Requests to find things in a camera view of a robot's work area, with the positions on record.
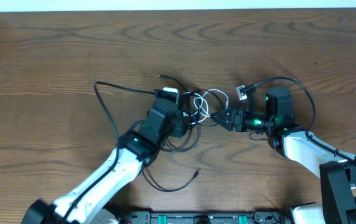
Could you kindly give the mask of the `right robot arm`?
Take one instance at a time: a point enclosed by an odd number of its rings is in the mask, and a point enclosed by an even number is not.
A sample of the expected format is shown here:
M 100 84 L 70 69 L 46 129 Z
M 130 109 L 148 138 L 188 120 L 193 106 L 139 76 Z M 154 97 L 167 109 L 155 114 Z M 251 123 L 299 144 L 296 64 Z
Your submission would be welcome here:
M 212 113 L 211 119 L 228 131 L 266 134 L 272 149 L 321 181 L 322 202 L 290 208 L 281 223 L 356 223 L 356 155 L 333 148 L 296 124 L 288 88 L 268 89 L 265 113 L 254 111 L 251 90 L 239 86 L 237 92 L 248 106 Z

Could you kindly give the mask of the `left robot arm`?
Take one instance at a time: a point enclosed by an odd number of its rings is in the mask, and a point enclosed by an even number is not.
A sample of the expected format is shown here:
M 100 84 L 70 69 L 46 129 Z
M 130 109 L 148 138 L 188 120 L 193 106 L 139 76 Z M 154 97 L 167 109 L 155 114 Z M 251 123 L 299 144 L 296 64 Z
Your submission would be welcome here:
M 107 160 L 69 193 L 46 204 L 35 201 L 23 223 L 90 223 L 125 185 L 152 164 L 169 136 L 182 134 L 184 113 L 171 100 L 158 98 L 138 130 L 118 139 Z

